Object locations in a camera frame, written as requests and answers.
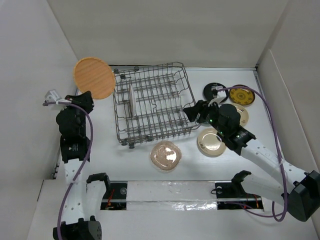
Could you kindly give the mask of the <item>white plate with red characters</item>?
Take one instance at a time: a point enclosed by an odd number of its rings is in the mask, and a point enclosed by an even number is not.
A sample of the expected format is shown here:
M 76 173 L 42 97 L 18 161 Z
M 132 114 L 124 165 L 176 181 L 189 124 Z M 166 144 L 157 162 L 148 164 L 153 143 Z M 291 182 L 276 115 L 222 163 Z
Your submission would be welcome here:
M 137 104 L 136 104 L 136 96 L 133 86 L 129 85 L 129 104 L 130 104 L 130 111 L 132 117 L 135 117 L 137 114 Z

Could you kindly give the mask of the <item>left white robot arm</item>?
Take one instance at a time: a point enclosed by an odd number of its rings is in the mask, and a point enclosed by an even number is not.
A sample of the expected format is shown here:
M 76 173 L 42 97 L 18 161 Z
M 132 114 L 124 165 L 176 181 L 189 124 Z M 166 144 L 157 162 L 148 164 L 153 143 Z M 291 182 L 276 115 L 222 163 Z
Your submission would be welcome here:
M 93 137 L 87 137 L 86 125 L 93 128 L 90 112 L 94 102 L 90 91 L 67 95 L 56 104 L 65 107 L 56 116 L 66 192 L 59 208 L 55 240 L 100 240 L 102 226 L 96 219 L 102 199 L 111 194 L 105 172 L 90 174 Z

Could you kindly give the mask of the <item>orange woven round plate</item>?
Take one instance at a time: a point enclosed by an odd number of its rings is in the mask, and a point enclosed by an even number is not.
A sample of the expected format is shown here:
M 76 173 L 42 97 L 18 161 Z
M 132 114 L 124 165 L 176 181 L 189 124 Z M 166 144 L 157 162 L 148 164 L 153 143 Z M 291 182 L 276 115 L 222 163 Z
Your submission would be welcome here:
M 95 100 L 109 97 L 116 87 L 111 67 L 97 57 L 85 57 L 73 68 L 73 79 L 81 93 L 90 91 Z

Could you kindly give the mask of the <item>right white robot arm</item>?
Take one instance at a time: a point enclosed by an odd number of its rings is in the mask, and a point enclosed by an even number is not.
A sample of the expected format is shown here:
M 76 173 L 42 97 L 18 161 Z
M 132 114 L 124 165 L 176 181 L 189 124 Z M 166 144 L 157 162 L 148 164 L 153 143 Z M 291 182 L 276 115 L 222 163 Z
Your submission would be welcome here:
M 277 184 L 264 182 L 249 171 L 237 173 L 231 191 L 237 197 L 257 194 L 278 203 L 295 219 L 306 222 L 320 207 L 320 174 L 307 172 L 267 149 L 255 135 L 240 125 L 241 115 L 232 104 L 199 100 L 183 112 L 190 122 L 208 123 L 226 147 L 256 164 Z

